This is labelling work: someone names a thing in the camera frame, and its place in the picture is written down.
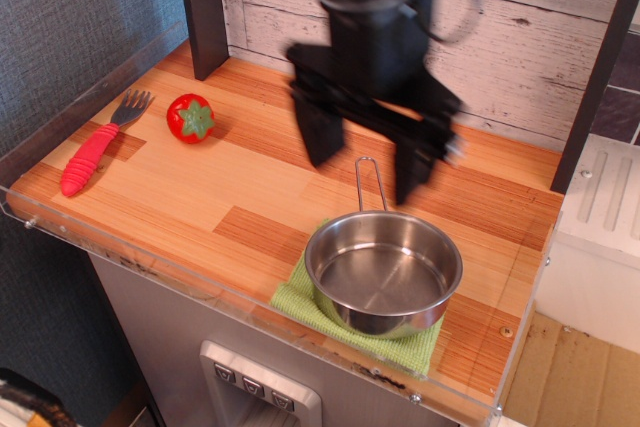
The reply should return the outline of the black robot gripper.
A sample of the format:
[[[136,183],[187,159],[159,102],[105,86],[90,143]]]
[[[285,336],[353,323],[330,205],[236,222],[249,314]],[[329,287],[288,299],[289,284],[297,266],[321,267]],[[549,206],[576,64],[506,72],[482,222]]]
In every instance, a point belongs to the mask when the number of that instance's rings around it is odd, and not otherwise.
[[[314,167],[345,145],[349,120],[395,144],[395,200],[405,204],[456,149],[461,102],[426,69],[432,0],[321,0],[327,45],[296,43],[295,117]]]

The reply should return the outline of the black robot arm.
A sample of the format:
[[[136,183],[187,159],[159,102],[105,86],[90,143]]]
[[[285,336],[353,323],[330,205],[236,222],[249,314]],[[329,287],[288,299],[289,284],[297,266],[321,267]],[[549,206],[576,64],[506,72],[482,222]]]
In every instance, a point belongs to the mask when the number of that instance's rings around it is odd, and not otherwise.
[[[349,120],[391,140],[399,204],[429,181],[456,148],[452,119],[462,102],[425,66],[433,0],[320,0],[327,46],[293,44],[297,124],[313,166],[344,146]]]

